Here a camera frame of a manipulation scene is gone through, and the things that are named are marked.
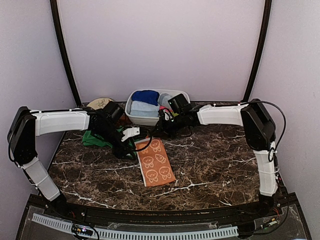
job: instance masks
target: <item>lavender wall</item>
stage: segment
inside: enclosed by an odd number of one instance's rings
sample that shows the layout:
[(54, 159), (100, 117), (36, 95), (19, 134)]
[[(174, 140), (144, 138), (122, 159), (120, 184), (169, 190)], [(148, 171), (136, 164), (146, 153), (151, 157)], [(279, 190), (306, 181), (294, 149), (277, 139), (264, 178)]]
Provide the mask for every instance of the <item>lavender wall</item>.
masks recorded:
[[(279, 105), (287, 116), (280, 171), (289, 191), (296, 192), (314, 239), (320, 236), (319, 23), (318, 0), (273, 2), (252, 95)], [(275, 119), (280, 130), (281, 116)]]
[[(20, 106), (60, 109), (75, 106), (64, 71), (50, 2), (0, 1), (0, 239), (15, 239), (33, 191), (23, 172), (8, 159), (7, 133)], [(47, 167), (61, 138), (37, 138)]]
[(264, 0), (60, 0), (83, 102), (126, 101), (136, 89), (176, 89), (192, 100), (240, 101)]

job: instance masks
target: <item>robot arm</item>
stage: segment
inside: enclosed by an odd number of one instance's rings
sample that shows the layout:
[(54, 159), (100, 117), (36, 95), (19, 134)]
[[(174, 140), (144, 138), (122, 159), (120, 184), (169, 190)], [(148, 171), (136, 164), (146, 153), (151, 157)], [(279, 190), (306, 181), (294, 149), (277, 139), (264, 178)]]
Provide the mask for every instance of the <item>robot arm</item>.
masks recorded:
[(9, 151), (12, 152), (13, 161), (23, 169), (31, 184), (50, 202), (59, 202), (55, 204), (58, 207), (66, 199), (39, 161), (35, 137), (55, 132), (91, 130), (112, 144), (113, 154), (117, 158), (135, 159), (129, 143), (130, 137), (140, 134), (140, 129), (133, 127), (123, 132), (117, 131), (115, 123), (122, 114), (123, 109), (114, 102), (97, 111), (81, 108), (38, 111), (20, 107), (7, 136)]
[(243, 126), (246, 142), (253, 149), (257, 160), (260, 195), (272, 197), (276, 193), (278, 189), (278, 163), (274, 157), (276, 125), (258, 99), (254, 99), (250, 104), (209, 104), (192, 107), (186, 98), (179, 94), (170, 99), (169, 104), (178, 115), (168, 119), (163, 110), (160, 111), (160, 119), (154, 134), (166, 133), (174, 137), (181, 128), (209, 124)]

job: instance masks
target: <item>gray object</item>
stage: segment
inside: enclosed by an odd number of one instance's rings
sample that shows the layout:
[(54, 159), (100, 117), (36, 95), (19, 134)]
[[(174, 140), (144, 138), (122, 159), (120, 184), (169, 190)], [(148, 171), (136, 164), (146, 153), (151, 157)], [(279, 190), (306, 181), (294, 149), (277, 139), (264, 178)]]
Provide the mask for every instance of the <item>gray object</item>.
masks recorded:
[(160, 106), (166, 107), (168, 109), (171, 109), (170, 105), (169, 105), (169, 100), (172, 99), (173, 97), (168, 94), (168, 93), (161, 93), (158, 99), (158, 104)]

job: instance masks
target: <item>marble tabletop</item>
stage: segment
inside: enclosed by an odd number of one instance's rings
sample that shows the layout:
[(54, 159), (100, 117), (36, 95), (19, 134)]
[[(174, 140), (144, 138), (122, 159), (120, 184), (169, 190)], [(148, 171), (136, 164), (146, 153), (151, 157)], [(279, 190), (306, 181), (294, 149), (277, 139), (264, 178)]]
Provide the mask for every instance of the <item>marble tabletop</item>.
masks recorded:
[(240, 126), (197, 126), (189, 137), (163, 139), (176, 181), (153, 187), (144, 186), (138, 160), (117, 159), (107, 146), (84, 146), (84, 133), (67, 132), (49, 168), (70, 203), (171, 211), (258, 200), (257, 161)]

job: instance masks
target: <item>white plastic part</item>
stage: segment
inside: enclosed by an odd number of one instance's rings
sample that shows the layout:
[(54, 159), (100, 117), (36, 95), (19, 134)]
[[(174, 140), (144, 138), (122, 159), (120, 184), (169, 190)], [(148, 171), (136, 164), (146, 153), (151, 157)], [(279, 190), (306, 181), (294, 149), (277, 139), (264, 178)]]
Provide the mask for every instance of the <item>white plastic part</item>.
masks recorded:
[(90, 116), (86, 111), (54, 111), (33, 113), (35, 136), (72, 130), (86, 130)]
[(231, 124), (243, 126), (241, 109), (246, 107), (244, 105), (235, 106), (211, 106), (205, 105), (199, 109), (197, 115), (202, 125), (208, 124)]
[(25, 170), (30, 179), (34, 182), (34, 186), (39, 188), (44, 197), (50, 202), (60, 195), (58, 187), (37, 157), (31, 162), (22, 165), (21, 168)]
[[(67, 234), (72, 233), (73, 223), (68, 220), (53, 218), (47, 215), (34, 213), (32, 222), (47, 226)], [(238, 227), (230, 226), (219, 229), (203, 230), (203, 231), (183, 231), (183, 232), (132, 232), (132, 231), (116, 231), (100, 227), (94, 227), (99, 233), (101, 240), (215, 240), (237, 237)], [(88, 237), (87, 235), (78, 233), (81, 237)], [(97, 234), (93, 232), (90, 239), (97, 239)]]
[[(275, 148), (275, 142), (271, 143), (271, 148)], [(260, 178), (260, 194), (264, 196), (272, 196), (278, 189), (276, 181), (275, 163), (269, 162), (269, 151), (255, 151), (253, 150), (258, 164), (259, 178)]]
[[(157, 91), (159, 94), (169, 94), (172, 97), (175, 97), (179, 94), (183, 94), (185, 99), (188, 101), (188, 103), (190, 103), (190, 98), (189, 95), (184, 92), (184, 91), (178, 91), (178, 90), (165, 90), (165, 89), (138, 89), (136, 91), (143, 91), (143, 90), (153, 90), (153, 91)], [(130, 114), (131, 112), (131, 104), (132, 104), (132, 100), (131, 97), (132, 95), (136, 92), (132, 92), (126, 102), (125, 105), (125, 114), (129, 117), (130, 121), (133, 122), (134, 124), (137, 125), (144, 125), (144, 126), (155, 126), (157, 124), (157, 122), (159, 121), (159, 117), (146, 117), (146, 116), (133, 116)]]
[(128, 138), (131, 138), (131, 137), (139, 135), (140, 134), (140, 128), (139, 127), (127, 128), (122, 133), (124, 134), (124, 136), (122, 137), (121, 141), (124, 142)]

